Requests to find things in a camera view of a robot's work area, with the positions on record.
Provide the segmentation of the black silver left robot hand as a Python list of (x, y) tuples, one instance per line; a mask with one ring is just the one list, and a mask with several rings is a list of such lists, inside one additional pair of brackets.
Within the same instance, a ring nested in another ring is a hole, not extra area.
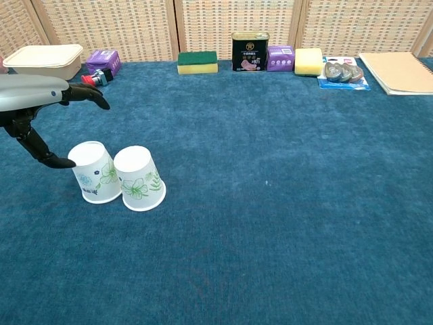
[(38, 111), (52, 104), (89, 100), (104, 110), (110, 109), (103, 93), (83, 83), (69, 83), (57, 77), (33, 74), (0, 74), (0, 127), (40, 163), (52, 169), (69, 169), (76, 163), (49, 150), (31, 126)]

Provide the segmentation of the white floral paper cup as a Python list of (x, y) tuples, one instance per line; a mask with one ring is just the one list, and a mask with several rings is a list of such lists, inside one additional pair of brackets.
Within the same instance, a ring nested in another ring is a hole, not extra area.
[(124, 205), (138, 212), (156, 208), (166, 196), (166, 186), (150, 151), (143, 146), (129, 146), (114, 157)]
[(87, 141), (73, 147), (68, 159), (83, 198), (92, 204), (104, 204), (121, 195), (120, 180), (113, 160), (101, 142)]

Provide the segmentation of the beige lidded lunch box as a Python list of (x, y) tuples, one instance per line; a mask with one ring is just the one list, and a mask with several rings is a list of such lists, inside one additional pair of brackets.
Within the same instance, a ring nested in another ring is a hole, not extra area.
[(83, 47), (68, 45), (28, 45), (3, 60), (4, 67), (18, 74), (37, 74), (69, 81), (81, 69)]

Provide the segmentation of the woven folding screen panel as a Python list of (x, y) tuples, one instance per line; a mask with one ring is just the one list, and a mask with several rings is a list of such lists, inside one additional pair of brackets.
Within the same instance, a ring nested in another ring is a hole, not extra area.
[(48, 44), (31, 0), (0, 0), (0, 58), (27, 45)]
[(433, 0), (431, 3), (426, 21), (411, 48), (411, 52), (417, 57), (427, 57), (433, 50)]
[(173, 61), (173, 0), (30, 0), (49, 44), (79, 44), (86, 58), (115, 49), (123, 62)]
[(295, 44), (325, 56), (418, 52), (433, 0), (302, 0)]
[(293, 45), (304, 0), (173, 0), (180, 51), (231, 58), (234, 32), (267, 32), (271, 45)]

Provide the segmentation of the purple small box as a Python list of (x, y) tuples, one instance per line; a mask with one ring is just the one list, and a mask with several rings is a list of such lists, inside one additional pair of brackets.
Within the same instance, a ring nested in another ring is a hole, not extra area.
[(86, 59), (85, 64), (91, 74), (97, 69), (108, 68), (111, 70), (113, 76), (118, 73), (122, 65), (118, 52), (113, 49), (98, 49), (93, 51)]
[(295, 52), (291, 45), (270, 45), (267, 48), (267, 71), (292, 72)]

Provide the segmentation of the green yellow scouring sponge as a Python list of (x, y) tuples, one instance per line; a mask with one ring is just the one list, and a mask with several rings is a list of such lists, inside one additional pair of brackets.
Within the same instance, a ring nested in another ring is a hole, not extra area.
[(178, 55), (179, 74), (208, 74), (219, 71), (216, 51), (182, 51)]

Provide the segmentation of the black luncheon meat can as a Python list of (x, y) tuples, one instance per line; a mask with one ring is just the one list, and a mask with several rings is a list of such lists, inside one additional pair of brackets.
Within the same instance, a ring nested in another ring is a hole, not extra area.
[(231, 34), (232, 69), (235, 72), (261, 72), (267, 69), (269, 33), (239, 31)]

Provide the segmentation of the blue table mat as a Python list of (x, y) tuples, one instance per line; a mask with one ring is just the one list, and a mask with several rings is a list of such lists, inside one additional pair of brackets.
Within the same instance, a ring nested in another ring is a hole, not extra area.
[(433, 96), (124, 64), (42, 109), (59, 156), (150, 150), (157, 208), (89, 204), (0, 129), (0, 325), (433, 325)]

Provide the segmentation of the yellow sponge block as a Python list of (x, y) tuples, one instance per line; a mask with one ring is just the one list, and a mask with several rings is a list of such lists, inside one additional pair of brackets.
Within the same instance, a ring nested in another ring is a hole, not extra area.
[(322, 50), (297, 48), (295, 50), (294, 73), (303, 76), (319, 76), (323, 70)]

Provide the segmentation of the brown spiral notebook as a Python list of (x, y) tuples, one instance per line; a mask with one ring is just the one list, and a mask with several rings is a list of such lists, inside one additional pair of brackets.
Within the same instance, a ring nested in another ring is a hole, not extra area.
[(433, 95), (433, 70), (411, 52), (360, 53), (388, 95)]

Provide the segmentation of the red black push button switch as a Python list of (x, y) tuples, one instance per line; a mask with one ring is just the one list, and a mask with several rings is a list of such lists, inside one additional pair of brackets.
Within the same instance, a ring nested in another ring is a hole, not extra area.
[(83, 83), (94, 87), (106, 86), (113, 79), (112, 71), (109, 68), (97, 69), (93, 74), (81, 76), (81, 81)]

